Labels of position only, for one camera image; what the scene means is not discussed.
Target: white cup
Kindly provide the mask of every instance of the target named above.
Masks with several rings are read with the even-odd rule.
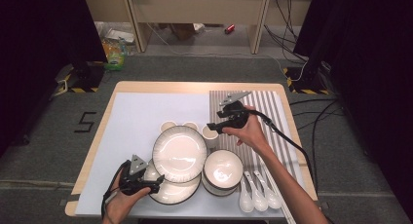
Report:
[[[175,126],[176,126],[176,123],[174,121],[166,121],[166,122],[163,122],[161,124],[160,130],[161,130],[161,132],[164,132],[167,129],[170,129],[170,128],[175,127]]]
[[[186,122],[185,124],[183,124],[182,126],[186,126],[189,127],[195,131],[198,131],[198,125],[194,122]]]
[[[211,131],[208,126],[203,128],[203,138],[206,142],[206,148],[214,148],[219,144],[219,134],[217,131]]]

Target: white spoon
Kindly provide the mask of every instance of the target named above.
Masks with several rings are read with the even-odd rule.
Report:
[[[261,182],[262,187],[264,188],[265,198],[267,199],[268,206],[271,208],[280,208],[282,207],[282,203],[280,202],[279,196],[277,196],[267,185],[262,177],[261,173],[256,170],[254,174],[258,177],[259,181]]]
[[[241,179],[241,196],[240,196],[240,208],[244,212],[252,212],[254,210],[254,204],[252,203],[252,198],[245,187],[244,177]]]
[[[252,202],[254,203],[254,207],[258,211],[265,211],[268,208],[268,202],[267,199],[258,191],[258,189],[255,187],[254,182],[252,181],[251,175],[249,174],[248,171],[244,172],[245,177],[249,181],[249,185],[251,186],[252,190]]]

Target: human hand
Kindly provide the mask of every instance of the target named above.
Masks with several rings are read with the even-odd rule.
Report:
[[[245,108],[255,110],[254,107],[248,105]],[[245,143],[257,153],[268,147],[268,141],[256,115],[249,114],[248,121],[242,129],[223,128],[222,132],[236,136],[239,139],[237,145]]]
[[[109,202],[109,204],[106,205],[106,213],[102,222],[104,224],[121,223],[128,216],[128,213],[130,213],[133,205],[151,191],[149,187],[146,187],[130,196],[123,194],[118,188],[121,174],[122,171],[118,173],[118,176],[116,177],[111,188],[111,190],[114,190],[113,192],[117,192],[117,194]]]

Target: tableware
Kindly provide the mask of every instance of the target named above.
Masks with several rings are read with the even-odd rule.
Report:
[[[175,126],[176,126],[176,122],[174,122],[174,121],[166,121],[166,122],[163,122],[163,123],[161,124],[160,131],[161,131],[161,132],[164,132],[165,130],[170,129],[170,128],[175,127]]]
[[[206,188],[206,190],[208,192],[210,192],[212,195],[217,196],[217,197],[229,196],[233,192],[235,192],[235,190],[237,189],[237,187],[235,187],[231,190],[221,190],[221,189],[215,188],[207,182],[204,173],[202,173],[202,181],[203,181],[203,184],[204,184],[204,187]]]
[[[282,207],[282,203],[280,202],[279,196],[277,196],[276,193],[274,193],[268,187],[261,173],[258,170],[256,170],[254,174],[258,177],[259,181],[261,182],[261,185],[264,189],[265,198],[267,199],[267,202],[268,202],[268,206],[271,208],[275,208],[275,209]]]
[[[145,174],[143,175],[145,180],[156,180],[160,175],[155,169],[153,161],[148,163]],[[182,203],[197,191],[201,183],[201,175],[185,183],[172,183],[167,180],[160,185],[158,193],[150,194],[149,196],[158,203],[164,205],[175,205]]]
[[[159,174],[170,182],[188,182],[203,170],[207,147],[203,137],[185,126],[175,126],[157,138],[152,159]]]
[[[265,199],[265,197],[255,187],[255,184],[252,181],[252,178],[249,172],[245,171],[244,174],[245,174],[245,177],[248,179],[249,186],[251,187],[251,190],[252,190],[252,203],[254,204],[255,209],[257,209],[258,211],[267,210],[268,208],[267,199]]]
[[[194,122],[186,122],[186,123],[184,123],[182,126],[189,127],[189,128],[191,128],[191,129],[193,129],[193,130],[195,130],[195,131],[198,130],[198,125],[197,125],[196,123],[194,123]]]
[[[254,210],[252,198],[249,196],[245,187],[244,177],[241,179],[240,208],[244,212],[252,212]]]
[[[206,181],[220,190],[231,190],[243,177],[243,163],[233,152],[218,150],[211,153],[204,165]]]
[[[207,148],[214,148],[219,145],[219,134],[217,131],[212,131],[208,126],[204,126],[202,133]]]

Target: white plate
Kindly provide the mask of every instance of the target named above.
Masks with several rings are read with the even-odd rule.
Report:
[[[243,177],[243,162],[233,152],[218,150],[211,153],[205,163],[206,180],[214,187],[229,190],[237,187]]]
[[[148,163],[143,178],[145,180],[156,180],[160,175],[155,170],[152,160]],[[172,183],[167,180],[160,185],[158,193],[149,195],[153,200],[164,205],[175,205],[188,200],[198,189],[201,175],[186,183]]]
[[[207,158],[203,137],[195,130],[176,126],[161,133],[152,158],[159,174],[170,182],[183,183],[197,177]]]

